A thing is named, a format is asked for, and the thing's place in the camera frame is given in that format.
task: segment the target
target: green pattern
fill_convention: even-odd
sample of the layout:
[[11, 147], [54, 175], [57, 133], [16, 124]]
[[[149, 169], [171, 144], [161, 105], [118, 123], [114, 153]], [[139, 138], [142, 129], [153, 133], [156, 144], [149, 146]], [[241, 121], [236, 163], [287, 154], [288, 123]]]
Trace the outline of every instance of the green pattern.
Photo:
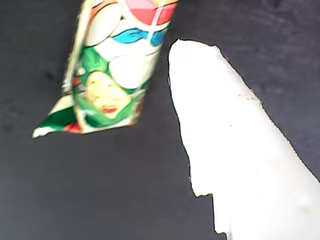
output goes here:
[[63, 131], [65, 126], [75, 123], [76, 121], [77, 118], [75, 116], [74, 108], [71, 106], [50, 114], [37, 128], [50, 127], [57, 131]]
[[[85, 69], [85, 74], [79, 76], [81, 83], [85, 86], [88, 81], [88, 77], [91, 73], [97, 71], [107, 74], [112, 78], [109, 71], [109, 62], [107, 62], [100, 54], [95, 50], [94, 47], [84, 47], [80, 56], [81, 63]], [[148, 81], [143, 83], [141, 89], [147, 89]], [[124, 88], [120, 86], [127, 94], [131, 95], [137, 91], [139, 88]]]

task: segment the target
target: printed wrapper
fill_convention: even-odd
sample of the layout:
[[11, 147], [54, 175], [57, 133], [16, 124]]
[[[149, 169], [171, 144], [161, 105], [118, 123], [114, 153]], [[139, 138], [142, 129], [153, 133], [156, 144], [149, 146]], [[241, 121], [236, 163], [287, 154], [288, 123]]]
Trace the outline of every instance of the printed wrapper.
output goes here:
[[178, 0], [85, 0], [63, 95], [33, 138], [131, 126]]

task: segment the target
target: cartoon face print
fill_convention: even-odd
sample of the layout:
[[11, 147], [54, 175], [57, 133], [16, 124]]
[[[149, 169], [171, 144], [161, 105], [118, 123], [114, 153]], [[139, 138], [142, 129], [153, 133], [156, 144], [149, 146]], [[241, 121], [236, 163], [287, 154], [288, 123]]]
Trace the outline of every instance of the cartoon face print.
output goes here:
[[93, 72], [89, 76], [86, 94], [89, 102], [111, 120], [131, 101], [129, 95], [103, 72]]

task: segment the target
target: dark gray surface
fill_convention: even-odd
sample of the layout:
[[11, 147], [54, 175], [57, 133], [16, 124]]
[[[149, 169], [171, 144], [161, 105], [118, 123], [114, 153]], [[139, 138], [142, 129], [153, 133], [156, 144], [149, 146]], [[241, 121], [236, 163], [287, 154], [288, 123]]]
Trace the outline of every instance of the dark gray surface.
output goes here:
[[[60, 96], [80, 3], [1, 3], [0, 239], [225, 239], [211, 198], [190, 188], [166, 53], [136, 126], [31, 139]], [[182, 0], [170, 27], [222, 49], [318, 178], [319, 11], [318, 0]]]

